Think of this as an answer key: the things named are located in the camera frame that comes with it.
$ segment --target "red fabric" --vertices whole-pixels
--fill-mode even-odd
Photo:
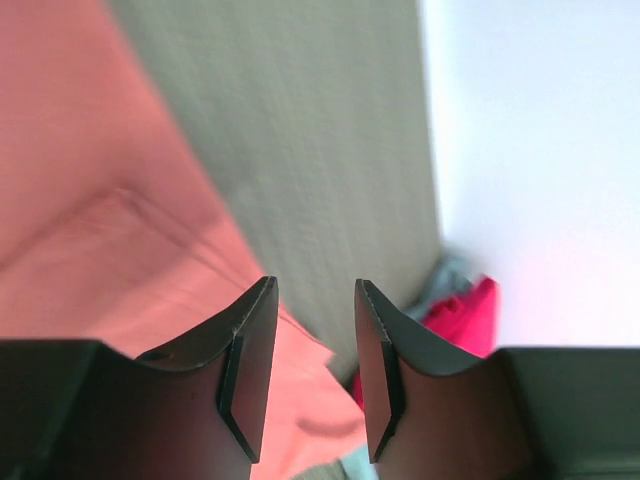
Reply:
[[[478,357],[488,356],[495,346],[498,284],[484,277],[466,295],[457,295],[436,304],[422,325],[448,342]],[[353,383],[353,398],[364,410],[360,374]]]

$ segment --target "pink cloth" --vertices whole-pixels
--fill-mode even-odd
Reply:
[[[497,309],[498,284],[483,277],[466,295],[456,295],[434,305],[422,325],[457,347],[484,358],[495,347]],[[364,410],[359,374],[353,381],[353,398]]]
[[[0,335],[135,356],[262,270],[103,6],[0,6]],[[365,442],[330,352],[280,309],[263,461],[288,478]]]

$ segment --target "textured surface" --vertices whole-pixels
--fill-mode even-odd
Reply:
[[[353,282],[440,251],[412,0],[111,0],[294,316],[356,359]]]
[[[318,465],[296,475],[293,480],[349,480],[340,462]]]

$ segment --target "teal fabric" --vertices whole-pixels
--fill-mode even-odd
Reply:
[[[349,480],[377,480],[375,466],[369,463],[369,449],[366,445],[340,460]]]
[[[439,261],[418,301],[404,314],[422,322],[431,307],[453,295],[469,292],[473,283],[471,262],[464,257],[446,254]]]

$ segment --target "black plastic part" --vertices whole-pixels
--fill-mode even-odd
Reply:
[[[277,309],[265,277],[137,360],[91,340],[0,342],[0,478],[248,479]]]
[[[364,280],[356,333],[382,479],[640,478],[639,349],[505,348],[479,359]],[[381,360],[380,344],[395,358]],[[395,389],[405,408],[394,416]]]

